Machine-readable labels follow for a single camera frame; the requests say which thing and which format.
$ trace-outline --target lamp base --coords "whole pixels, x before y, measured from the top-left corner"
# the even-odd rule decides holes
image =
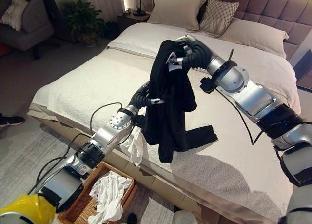
[[[135,15],[135,16],[144,16],[145,14],[146,14],[146,12],[144,10],[141,10],[140,8],[133,11],[133,15]]]

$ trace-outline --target white duvet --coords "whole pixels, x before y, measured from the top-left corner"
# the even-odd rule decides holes
[[[34,96],[33,104],[47,108],[52,115],[50,119],[57,120],[57,116],[62,116],[88,128],[95,109],[116,101],[126,105],[132,94],[149,79],[152,57],[156,56],[162,41],[185,33],[184,29],[172,26],[148,23],[131,26],[109,44],[110,49],[41,88]],[[248,70],[255,83],[266,86],[300,113],[294,71],[285,59],[201,33],[193,35],[225,59],[233,48],[233,60]],[[293,186],[279,166],[270,139],[263,135],[252,146],[233,107],[218,93],[208,95],[199,88],[200,80],[207,74],[190,70],[188,76],[198,107],[186,114],[187,129],[212,124],[219,140],[188,152],[175,153],[171,164],[162,164],[157,146],[148,146],[143,162],[167,171],[172,179],[182,179],[277,221],[286,212]],[[94,130],[105,124],[118,108],[111,106],[99,111],[94,118]],[[30,113],[35,116],[35,108],[32,110],[31,107]],[[254,136],[260,131],[249,120],[247,124]],[[226,205],[222,208],[230,213],[238,212]]]

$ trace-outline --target curtain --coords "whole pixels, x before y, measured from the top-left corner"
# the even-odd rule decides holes
[[[101,17],[106,22],[117,22],[117,14],[124,8],[123,0],[84,0],[90,2],[96,9],[102,10]]]

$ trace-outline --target black sneaker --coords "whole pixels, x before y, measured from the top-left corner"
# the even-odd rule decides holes
[[[7,125],[20,125],[25,122],[25,119],[19,116],[5,117],[0,115],[0,128]]]
[[[128,220],[127,220],[127,223],[134,223],[134,224],[137,224],[137,216],[134,214],[134,213],[131,213],[129,216],[128,216]]]

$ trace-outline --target gray armchair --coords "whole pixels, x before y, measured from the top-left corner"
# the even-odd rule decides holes
[[[22,30],[16,31],[8,25],[0,25],[0,42],[26,51],[34,48],[35,59],[39,58],[37,44],[53,35],[43,0],[26,0],[28,5],[22,15]],[[12,0],[0,0],[0,16],[11,5]]]

